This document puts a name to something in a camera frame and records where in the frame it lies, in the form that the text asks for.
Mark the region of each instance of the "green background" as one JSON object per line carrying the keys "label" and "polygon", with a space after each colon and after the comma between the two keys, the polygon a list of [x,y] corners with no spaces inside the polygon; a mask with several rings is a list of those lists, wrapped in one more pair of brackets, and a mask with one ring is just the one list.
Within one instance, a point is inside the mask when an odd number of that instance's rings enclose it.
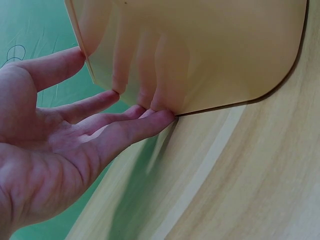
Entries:
{"label": "green background", "polygon": [[[0,67],[7,62],[9,49],[25,48],[24,59],[37,58],[77,46],[64,0],[0,0]],[[22,47],[12,48],[9,58],[23,57]],[[99,92],[85,66],[76,76],[38,94],[39,107],[69,104]],[[119,113],[128,106],[118,102],[106,112]],[[12,240],[63,240],[95,191],[103,175],[70,208],[46,222],[17,231]]]}

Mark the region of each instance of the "finger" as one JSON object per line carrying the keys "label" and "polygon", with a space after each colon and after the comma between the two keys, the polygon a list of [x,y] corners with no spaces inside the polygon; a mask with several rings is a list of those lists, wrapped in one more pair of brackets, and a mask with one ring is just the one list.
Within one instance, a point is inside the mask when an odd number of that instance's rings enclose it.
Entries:
{"label": "finger", "polygon": [[79,20],[84,51],[91,56],[100,45],[112,10],[110,0],[85,0]]}
{"label": "finger", "polygon": [[28,71],[36,90],[40,92],[75,75],[84,66],[85,59],[80,48],[73,47],[48,56],[12,64]]}
{"label": "finger", "polygon": [[113,53],[112,89],[123,94],[126,90],[131,62],[138,44],[139,23],[135,16],[122,12]]}
{"label": "finger", "polygon": [[114,122],[90,142],[98,151],[100,163],[104,168],[127,147],[159,134],[174,119],[175,116],[170,111],[164,110],[141,119]]}
{"label": "finger", "polygon": [[98,113],[92,115],[77,125],[80,129],[83,129],[81,134],[92,135],[99,129],[113,122],[133,120],[139,118],[146,110],[139,105],[130,107],[127,111],[121,114],[110,114],[110,113]]}
{"label": "finger", "polygon": [[155,54],[157,87],[151,103],[155,111],[178,114],[184,105],[190,53],[177,37],[162,35]]}
{"label": "finger", "polygon": [[148,109],[147,111],[144,112],[144,114],[142,114],[141,117],[139,117],[140,119],[144,119],[146,117],[149,117],[150,115],[154,114],[155,111],[152,109]]}
{"label": "finger", "polygon": [[145,30],[141,35],[137,51],[137,66],[140,78],[140,90],[137,103],[146,109],[151,106],[157,88],[155,53],[160,35],[152,30]]}
{"label": "finger", "polygon": [[65,121],[77,124],[83,119],[107,109],[115,104],[119,98],[119,94],[110,90],[72,104],[54,107],[53,110],[57,111]]}

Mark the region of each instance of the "palm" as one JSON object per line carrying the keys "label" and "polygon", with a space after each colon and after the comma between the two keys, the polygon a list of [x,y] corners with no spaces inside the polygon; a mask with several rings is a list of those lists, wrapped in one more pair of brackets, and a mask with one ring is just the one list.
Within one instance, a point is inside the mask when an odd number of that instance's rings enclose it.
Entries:
{"label": "palm", "polygon": [[83,63],[74,48],[0,70],[0,207],[7,207],[15,228],[66,209],[121,151],[173,120],[171,113],[140,106],[99,113],[118,101],[114,91],[36,108],[37,92],[71,77]]}

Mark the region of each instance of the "curved wooden board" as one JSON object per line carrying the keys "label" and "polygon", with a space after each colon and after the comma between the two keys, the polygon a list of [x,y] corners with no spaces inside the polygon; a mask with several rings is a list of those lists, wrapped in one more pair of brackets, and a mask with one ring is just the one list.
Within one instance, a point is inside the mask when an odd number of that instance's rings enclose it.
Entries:
{"label": "curved wooden board", "polygon": [[128,148],[67,239],[319,239],[319,13],[310,0],[300,60],[279,91],[181,117]]}

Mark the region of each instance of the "light wood panel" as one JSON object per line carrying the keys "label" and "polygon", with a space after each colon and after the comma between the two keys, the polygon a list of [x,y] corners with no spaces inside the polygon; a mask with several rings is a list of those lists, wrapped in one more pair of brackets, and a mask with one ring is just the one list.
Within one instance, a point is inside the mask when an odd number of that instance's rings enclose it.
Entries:
{"label": "light wood panel", "polygon": [[264,101],[181,117],[111,166],[68,240],[320,239],[320,1]]}

